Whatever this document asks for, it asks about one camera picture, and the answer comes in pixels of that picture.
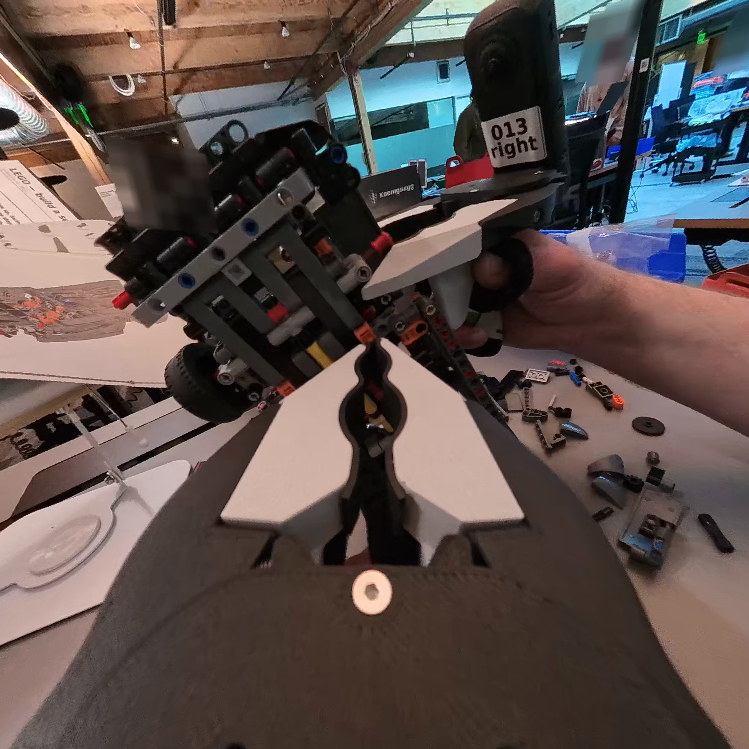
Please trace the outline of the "grey lego panel assembly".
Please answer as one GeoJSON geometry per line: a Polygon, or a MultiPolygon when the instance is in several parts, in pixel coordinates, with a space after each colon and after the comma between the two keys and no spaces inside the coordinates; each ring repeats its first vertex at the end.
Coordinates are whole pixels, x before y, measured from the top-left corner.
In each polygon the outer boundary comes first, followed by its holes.
{"type": "Polygon", "coordinates": [[[675,493],[647,484],[619,534],[618,543],[631,561],[650,570],[662,569],[689,506],[675,493]]]}

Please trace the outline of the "black monitor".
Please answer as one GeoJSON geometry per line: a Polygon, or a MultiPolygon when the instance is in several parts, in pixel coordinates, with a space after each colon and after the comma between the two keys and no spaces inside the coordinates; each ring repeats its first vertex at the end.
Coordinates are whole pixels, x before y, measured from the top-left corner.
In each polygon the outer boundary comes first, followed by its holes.
{"type": "Polygon", "coordinates": [[[606,140],[609,115],[584,112],[566,119],[569,175],[558,206],[563,224],[583,227],[588,214],[588,183],[593,162],[606,140]]]}

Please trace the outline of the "blue plastic bin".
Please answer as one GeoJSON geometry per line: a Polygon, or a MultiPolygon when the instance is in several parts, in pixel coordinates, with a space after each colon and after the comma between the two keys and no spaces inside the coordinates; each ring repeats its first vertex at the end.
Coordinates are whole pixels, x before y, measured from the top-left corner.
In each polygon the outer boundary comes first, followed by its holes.
{"type": "MultiPolygon", "coordinates": [[[[567,245],[567,235],[572,232],[572,230],[561,229],[546,229],[541,231],[542,234],[552,237],[565,245],[567,245]]],[[[665,282],[682,283],[686,277],[686,247],[685,236],[682,233],[673,231],[668,249],[657,252],[646,260],[638,260],[634,257],[625,257],[613,263],[596,258],[595,260],[630,273],[651,276],[665,282]]]]}

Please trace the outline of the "lego car chassis model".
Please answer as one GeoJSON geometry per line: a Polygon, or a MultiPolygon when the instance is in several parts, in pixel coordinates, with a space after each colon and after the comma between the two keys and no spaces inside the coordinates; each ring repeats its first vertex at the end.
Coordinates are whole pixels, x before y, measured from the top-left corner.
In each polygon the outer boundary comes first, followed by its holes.
{"type": "Polygon", "coordinates": [[[191,342],[166,388],[207,422],[285,397],[359,344],[402,346],[495,419],[506,421],[453,331],[466,320],[502,347],[501,314],[470,312],[471,261],[373,300],[362,287],[393,244],[361,197],[347,148],[315,121],[249,136],[239,121],[199,152],[126,155],[111,139],[125,216],[98,244],[124,282],[112,301],[149,327],[170,314],[191,342]]]}

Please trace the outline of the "pile of lego pieces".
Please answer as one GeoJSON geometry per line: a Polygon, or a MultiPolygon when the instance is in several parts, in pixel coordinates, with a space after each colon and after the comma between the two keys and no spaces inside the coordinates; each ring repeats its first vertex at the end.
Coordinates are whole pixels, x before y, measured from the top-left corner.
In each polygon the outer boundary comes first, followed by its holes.
{"type": "Polygon", "coordinates": [[[566,445],[567,438],[588,440],[587,431],[572,422],[572,408],[558,405],[552,394],[545,408],[536,407],[534,386],[545,386],[554,379],[567,379],[584,389],[608,412],[622,411],[625,399],[600,380],[587,375],[576,360],[552,360],[545,369],[509,370],[502,378],[481,374],[488,394],[507,414],[519,414],[521,422],[532,426],[543,451],[554,453],[566,445]]]}

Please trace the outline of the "green exit sign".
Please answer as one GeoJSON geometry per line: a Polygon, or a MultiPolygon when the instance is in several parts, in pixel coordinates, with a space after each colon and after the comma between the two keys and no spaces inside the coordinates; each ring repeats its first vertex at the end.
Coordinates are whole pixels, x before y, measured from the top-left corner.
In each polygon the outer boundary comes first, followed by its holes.
{"type": "Polygon", "coordinates": [[[96,134],[88,111],[83,103],[70,102],[64,99],[62,102],[62,110],[67,120],[70,121],[70,124],[82,135],[88,137],[91,134],[96,134]]]}

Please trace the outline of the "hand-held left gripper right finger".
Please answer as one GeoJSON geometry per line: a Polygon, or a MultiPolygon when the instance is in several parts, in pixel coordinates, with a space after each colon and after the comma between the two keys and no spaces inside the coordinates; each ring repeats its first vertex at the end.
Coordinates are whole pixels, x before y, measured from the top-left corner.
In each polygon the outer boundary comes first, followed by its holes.
{"type": "Polygon", "coordinates": [[[470,403],[393,343],[376,345],[383,384],[401,407],[392,474],[405,492],[403,524],[419,545],[419,563],[430,563],[447,536],[519,527],[524,511],[470,403]]]}

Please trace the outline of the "dark lego set box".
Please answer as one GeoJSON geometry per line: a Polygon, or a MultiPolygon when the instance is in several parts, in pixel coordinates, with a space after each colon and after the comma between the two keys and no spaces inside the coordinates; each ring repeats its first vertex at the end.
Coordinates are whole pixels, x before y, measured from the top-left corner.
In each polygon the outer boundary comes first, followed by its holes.
{"type": "Polygon", "coordinates": [[[372,213],[384,215],[421,202],[425,185],[426,161],[415,160],[362,177],[358,191],[372,213]]]}

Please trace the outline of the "long black lego axle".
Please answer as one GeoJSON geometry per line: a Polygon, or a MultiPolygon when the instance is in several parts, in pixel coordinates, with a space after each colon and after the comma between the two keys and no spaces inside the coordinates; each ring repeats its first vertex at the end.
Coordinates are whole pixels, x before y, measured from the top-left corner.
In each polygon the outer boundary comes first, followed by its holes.
{"type": "Polygon", "coordinates": [[[700,513],[698,514],[698,522],[720,553],[732,554],[735,551],[734,545],[728,538],[726,538],[723,530],[712,515],[708,513],[700,513]]]}

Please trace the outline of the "silver ventilation duct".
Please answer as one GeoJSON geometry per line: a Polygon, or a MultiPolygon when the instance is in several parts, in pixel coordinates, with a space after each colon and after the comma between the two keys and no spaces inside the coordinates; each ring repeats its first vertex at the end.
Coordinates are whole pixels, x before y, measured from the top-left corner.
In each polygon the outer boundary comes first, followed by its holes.
{"type": "Polygon", "coordinates": [[[47,120],[4,80],[1,80],[1,107],[13,109],[20,118],[12,130],[1,131],[2,148],[31,145],[50,135],[47,120]]]}

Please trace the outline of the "person's right hand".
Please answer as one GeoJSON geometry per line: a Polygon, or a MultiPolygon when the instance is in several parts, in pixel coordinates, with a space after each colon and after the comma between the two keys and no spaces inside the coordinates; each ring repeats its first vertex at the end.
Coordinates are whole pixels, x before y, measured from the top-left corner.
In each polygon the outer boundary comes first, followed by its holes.
{"type": "MultiPolygon", "coordinates": [[[[538,231],[519,231],[518,239],[529,250],[533,277],[529,288],[502,312],[503,341],[513,348],[570,351],[566,337],[582,320],[585,294],[585,257],[538,231]]],[[[471,263],[474,280],[487,291],[504,290],[509,271],[503,259],[483,251],[471,263]]],[[[488,334],[466,324],[453,331],[457,342],[474,350],[488,342],[488,334]]]]}

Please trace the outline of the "orange plastic object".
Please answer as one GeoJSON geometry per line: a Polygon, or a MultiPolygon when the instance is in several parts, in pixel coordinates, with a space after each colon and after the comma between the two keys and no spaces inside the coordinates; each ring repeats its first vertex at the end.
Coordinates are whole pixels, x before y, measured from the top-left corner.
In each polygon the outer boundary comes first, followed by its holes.
{"type": "Polygon", "coordinates": [[[749,265],[743,264],[708,275],[701,287],[717,293],[748,298],[749,265]]]}

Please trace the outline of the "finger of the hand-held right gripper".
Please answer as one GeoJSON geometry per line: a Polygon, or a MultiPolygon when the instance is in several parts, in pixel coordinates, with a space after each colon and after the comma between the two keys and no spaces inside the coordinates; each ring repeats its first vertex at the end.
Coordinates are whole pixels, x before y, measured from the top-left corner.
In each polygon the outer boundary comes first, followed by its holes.
{"type": "Polygon", "coordinates": [[[393,294],[473,260],[482,249],[480,222],[516,202],[498,199],[459,208],[449,219],[393,244],[362,287],[362,299],[393,294]]]}
{"type": "Polygon", "coordinates": [[[456,201],[423,202],[407,211],[383,218],[378,223],[385,232],[420,232],[448,220],[460,207],[456,201]]]}

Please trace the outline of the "dark flat desk pad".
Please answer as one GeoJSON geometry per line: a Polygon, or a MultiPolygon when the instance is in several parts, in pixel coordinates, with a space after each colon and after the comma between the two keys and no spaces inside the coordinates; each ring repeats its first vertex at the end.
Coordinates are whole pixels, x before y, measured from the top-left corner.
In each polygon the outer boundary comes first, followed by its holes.
{"type": "Polygon", "coordinates": [[[156,438],[140,444],[138,438],[122,435],[102,445],[104,457],[92,447],[82,447],[79,440],[56,447],[46,453],[2,470],[2,520],[22,514],[77,487],[96,484],[107,473],[105,460],[123,471],[178,445],[181,438],[162,442],[156,438]]]}

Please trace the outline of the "clear plastic bag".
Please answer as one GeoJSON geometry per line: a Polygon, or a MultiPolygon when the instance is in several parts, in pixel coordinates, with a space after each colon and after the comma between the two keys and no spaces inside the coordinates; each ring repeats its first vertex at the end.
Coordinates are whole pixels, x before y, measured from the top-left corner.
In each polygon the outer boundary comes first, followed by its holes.
{"type": "Polygon", "coordinates": [[[567,235],[566,244],[584,256],[613,263],[625,257],[646,260],[670,244],[676,214],[590,226],[567,235]]]}

